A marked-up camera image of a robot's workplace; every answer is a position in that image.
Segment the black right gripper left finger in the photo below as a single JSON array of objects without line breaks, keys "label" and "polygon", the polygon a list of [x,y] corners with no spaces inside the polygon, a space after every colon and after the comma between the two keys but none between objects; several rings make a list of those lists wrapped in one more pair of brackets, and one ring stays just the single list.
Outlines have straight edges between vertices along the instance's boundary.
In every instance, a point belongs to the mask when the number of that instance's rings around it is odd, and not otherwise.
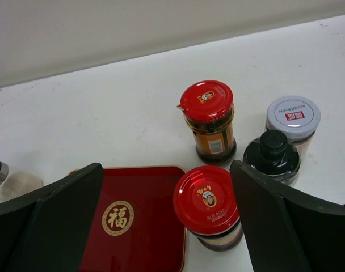
[{"label": "black right gripper left finger", "polygon": [[92,163],[0,203],[0,271],[78,271],[103,177]]}]

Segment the short red-lid chili jar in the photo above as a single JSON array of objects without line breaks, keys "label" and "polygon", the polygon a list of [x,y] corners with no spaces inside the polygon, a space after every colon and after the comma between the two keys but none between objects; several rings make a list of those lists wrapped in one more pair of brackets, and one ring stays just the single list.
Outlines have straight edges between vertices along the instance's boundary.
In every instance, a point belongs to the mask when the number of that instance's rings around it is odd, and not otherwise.
[{"label": "short red-lid chili jar", "polygon": [[173,205],[178,219],[208,249],[226,252],[243,237],[230,173],[204,165],[178,181]]}]

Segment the white-lid jar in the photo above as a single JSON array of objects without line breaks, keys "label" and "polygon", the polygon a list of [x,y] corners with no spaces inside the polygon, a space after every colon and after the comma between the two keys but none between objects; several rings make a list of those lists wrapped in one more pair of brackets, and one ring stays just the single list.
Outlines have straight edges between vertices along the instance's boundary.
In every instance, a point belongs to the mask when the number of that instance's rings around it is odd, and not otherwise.
[{"label": "white-lid jar", "polygon": [[284,96],[268,107],[265,127],[284,133],[304,158],[320,120],[321,111],[313,101],[302,96]]}]

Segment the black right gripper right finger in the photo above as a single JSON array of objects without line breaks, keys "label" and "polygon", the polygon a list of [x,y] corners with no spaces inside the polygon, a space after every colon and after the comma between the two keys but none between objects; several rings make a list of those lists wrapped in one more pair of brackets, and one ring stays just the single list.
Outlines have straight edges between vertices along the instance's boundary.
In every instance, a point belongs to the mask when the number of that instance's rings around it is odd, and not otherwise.
[{"label": "black right gripper right finger", "polygon": [[282,184],[240,160],[230,175],[254,271],[345,271],[345,204]]}]

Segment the red lacquer tray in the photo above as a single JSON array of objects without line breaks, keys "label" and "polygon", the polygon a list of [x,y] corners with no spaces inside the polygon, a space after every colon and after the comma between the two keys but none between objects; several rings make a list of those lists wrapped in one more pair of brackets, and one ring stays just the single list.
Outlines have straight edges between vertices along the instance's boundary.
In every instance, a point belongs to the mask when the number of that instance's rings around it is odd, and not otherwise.
[{"label": "red lacquer tray", "polygon": [[177,166],[106,168],[80,271],[182,271],[185,227],[173,193]]}]

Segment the glass salt grinder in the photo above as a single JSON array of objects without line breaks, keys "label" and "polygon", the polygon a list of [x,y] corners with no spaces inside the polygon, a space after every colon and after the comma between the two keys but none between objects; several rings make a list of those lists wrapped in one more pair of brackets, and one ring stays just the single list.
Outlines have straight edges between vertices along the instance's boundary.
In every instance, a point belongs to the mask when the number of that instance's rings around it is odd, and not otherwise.
[{"label": "glass salt grinder", "polygon": [[0,161],[0,200],[8,201],[43,186],[38,176]]}]

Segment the tall red-lid sauce jar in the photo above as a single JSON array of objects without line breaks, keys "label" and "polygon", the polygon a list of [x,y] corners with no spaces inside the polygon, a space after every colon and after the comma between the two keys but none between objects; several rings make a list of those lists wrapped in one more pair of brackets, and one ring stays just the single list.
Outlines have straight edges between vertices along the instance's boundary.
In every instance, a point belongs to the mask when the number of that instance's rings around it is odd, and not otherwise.
[{"label": "tall red-lid sauce jar", "polygon": [[231,88],[217,80],[204,80],[189,86],[178,108],[193,133],[198,157],[209,165],[224,165],[236,153],[233,134],[235,113]]}]

